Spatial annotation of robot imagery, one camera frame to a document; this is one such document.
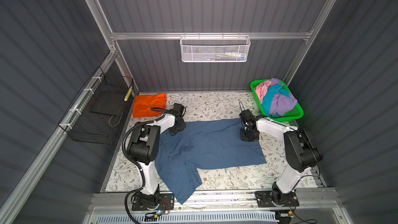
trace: green plastic basket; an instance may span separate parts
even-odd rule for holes
[[[263,115],[265,115],[266,113],[264,112],[264,109],[263,109],[263,107],[261,106],[260,100],[258,99],[257,93],[254,91],[254,88],[257,87],[257,85],[260,84],[261,82],[263,82],[263,81],[269,81],[269,80],[270,80],[270,79],[267,79],[267,80],[257,80],[257,81],[252,81],[252,82],[250,83],[250,88],[251,88],[251,91],[253,92],[254,99],[256,100],[257,105],[258,105],[258,107],[260,108],[261,113],[262,113]],[[283,84],[283,88],[286,89],[287,91],[289,91],[289,92],[291,93],[290,89],[286,86],[285,82],[283,82],[283,81],[281,81],[281,80],[279,80],[279,81]],[[296,106],[295,106],[291,111],[286,112],[285,115],[283,115],[282,117],[272,117],[272,116],[268,116],[268,117],[271,118],[271,119],[273,119],[273,120],[275,120],[275,121],[278,121],[278,122],[289,122],[289,121],[292,121],[292,120],[294,120],[294,119],[301,118],[303,115],[304,115],[304,111],[302,110],[300,104],[297,103]]]

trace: work surface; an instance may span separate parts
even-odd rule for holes
[[[249,108],[253,115],[260,111],[251,92],[237,93],[168,93],[166,108],[172,108],[174,103],[185,106],[184,120],[211,121],[226,118],[239,118],[239,101]],[[131,118],[128,128],[138,121],[153,118]],[[270,189],[277,177],[281,176],[286,167],[283,140],[260,133],[260,146],[267,163],[259,166],[242,166],[225,169],[201,170],[199,175],[203,184],[197,190],[212,189]],[[157,175],[160,190],[168,188]],[[119,150],[105,191],[129,191],[141,186],[137,168],[128,161]],[[317,187],[313,177],[305,177],[297,187]]]

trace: folded orange garment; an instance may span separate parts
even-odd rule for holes
[[[165,93],[155,95],[138,95],[135,97],[132,107],[132,117],[155,117],[161,115],[160,112],[151,111],[152,107],[166,107],[167,96]]]

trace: blue cloth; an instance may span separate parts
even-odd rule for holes
[[[263,103],[261,104],[267,116],[269,116],[269,109],[271,108],[274,96],[281,90],[284,90],[282,84],[276,84],[268,88],[268,91],[263,98]]]
[[[259,141],[240,140],[238,118],[187,122],[172,136],[160,135],[155,165],[159,176],[183,204],[202,184],[197,169],[223,169],[266,163]]]

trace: white wire mesh basket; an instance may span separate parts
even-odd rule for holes
[[[183,62],[246,62],[250,38],[238,34],[183,35],[180,46]]]

